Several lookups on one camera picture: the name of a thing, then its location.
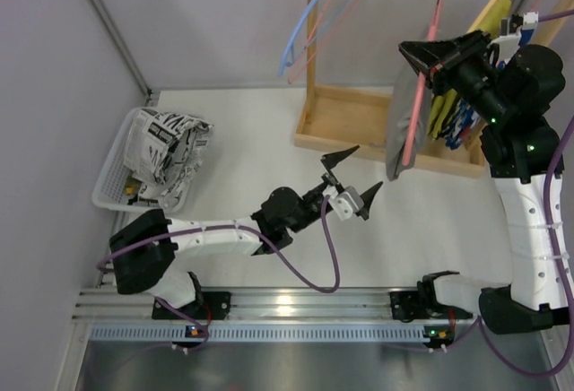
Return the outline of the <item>pink trouser hanger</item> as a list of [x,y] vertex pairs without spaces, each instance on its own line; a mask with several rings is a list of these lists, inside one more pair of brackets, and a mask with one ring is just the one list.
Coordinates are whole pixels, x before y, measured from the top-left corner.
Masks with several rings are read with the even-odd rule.
[[[437,0],[426,37],[428,41],[433,41],[436,39],[439,28],[439,18],[441,15],[442,5],[443,0]],[[411,158],[413,157],[413,145],[422,107],[422,98],[424,94],[424,89],[425,89],[425,78],[422,74],[419,74],[413,100],[412,114],[408,126],[407,136],[404,143],[403,156],[401,160],[401,163],[404,166],[407,166],[410,163]]]

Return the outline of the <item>grey trousers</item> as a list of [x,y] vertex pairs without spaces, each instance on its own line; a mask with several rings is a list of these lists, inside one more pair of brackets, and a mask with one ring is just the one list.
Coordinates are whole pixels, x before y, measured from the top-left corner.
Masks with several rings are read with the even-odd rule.
[[385,163],[389,181],[398,179],[403,171],[414,166],[416,154],[423,148],[426,142],[432,92],[426,87],[423,87],[422,104],[416,124],[411,158],[407,164],[402,163],[404,144],[413,112],[417,83],[418,75],[408,64],[403,64],[396,77],[392,99],[387,113]]

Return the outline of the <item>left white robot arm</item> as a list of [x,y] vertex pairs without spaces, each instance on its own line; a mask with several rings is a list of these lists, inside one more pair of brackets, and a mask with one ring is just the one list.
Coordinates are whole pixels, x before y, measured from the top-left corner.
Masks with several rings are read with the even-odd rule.
[[381,183],[359,193],[353,186],[344,186],[333,172],[357,150],[323,155],[320,162],[325,172],[316,187],[304,195],[278,187],[245,218],[192,222],[151,209],[110,238],[110,253],[99,267],[113,272],[120,295],[147,293],[173,308],[197,305],[201,286],[191,270],[197,257],[276,255],[285,262],[282,250],[292,243],[293,235],[315,222],[326,226],[329,213],[341,221],[354,216],[368,220]]

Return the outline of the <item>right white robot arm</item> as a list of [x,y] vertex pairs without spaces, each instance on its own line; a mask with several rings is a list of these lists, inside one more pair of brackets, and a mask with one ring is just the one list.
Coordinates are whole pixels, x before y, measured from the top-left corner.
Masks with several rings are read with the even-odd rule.
[[552,49],[528,44],[497,69],[500,46],[477,30],[439,41],[405,41],[399,51],[435,93],[455,91],[486,122],[480,137],[509,228],[512,279],[475,280],[457,272],[419,282],[431,306],[482,318],[497,335],[571,323],[573,281],[561,229],[559,136],[545,119],[563,91],[563,63]]

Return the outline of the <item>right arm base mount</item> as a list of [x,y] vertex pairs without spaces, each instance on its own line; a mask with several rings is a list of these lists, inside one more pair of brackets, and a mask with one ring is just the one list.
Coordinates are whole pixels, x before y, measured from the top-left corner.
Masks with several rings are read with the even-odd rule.
[[418,291],[391,291],[389,293],[392,318],[401,322],[423,319],[471,319],[472,313],[455,307],[431,305]]

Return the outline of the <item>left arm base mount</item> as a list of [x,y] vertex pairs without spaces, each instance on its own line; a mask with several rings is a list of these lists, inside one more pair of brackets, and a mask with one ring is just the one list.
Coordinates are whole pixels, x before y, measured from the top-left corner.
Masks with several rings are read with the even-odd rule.
[[[198,321],[207,319],[224,320],[230,314],[231,293],[229,291],[204,291],[202,299],[196,300],[178,311]],[[152,309],[154,320],[177,320],[180,316],[155,301]]]

